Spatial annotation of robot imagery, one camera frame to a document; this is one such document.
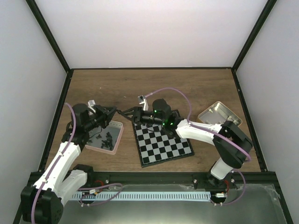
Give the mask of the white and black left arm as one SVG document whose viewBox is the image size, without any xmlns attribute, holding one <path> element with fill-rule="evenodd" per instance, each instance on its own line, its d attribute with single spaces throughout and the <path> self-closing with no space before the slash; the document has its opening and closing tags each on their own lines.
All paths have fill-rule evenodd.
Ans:
<svg viewBox="0 0 299 224">
<path fill-rule="evenodd" d="M 72 163 L 81 154 L 90 131 L 106 128 L 117 109 L 84 103 L 69 106 L 71 121 L 66 126 L 58 152 L 41 177 L 21 192 L 21 213 L 25 222 L 32 224 L 59 223 L 64 206 L 73 194 L 83 186 L 86 189 L 95 184 L 90 166 L 70 170 Z"/>
</svg>

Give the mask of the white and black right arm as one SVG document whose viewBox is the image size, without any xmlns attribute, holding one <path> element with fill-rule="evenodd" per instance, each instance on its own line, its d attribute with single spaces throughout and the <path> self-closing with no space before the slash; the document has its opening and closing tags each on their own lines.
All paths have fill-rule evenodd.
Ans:
<svg viewBox="0 0 299 224">
<path fill-rule="evenodd" d="M 192 139 L 216 147 L 220 158 L 207 174 L 208 184 L 218 188 L 233 169 L 240 169 L 251 160 L 249 155 L 253 142 L 232 121 L 224 124 L 203 124 L 175 116 L 164 99 L 156 99 L 152 110 L 146 107 L 132 107 L 118 113 L 137 125 L 160 125 L 170 137 Z"/>
</svg>

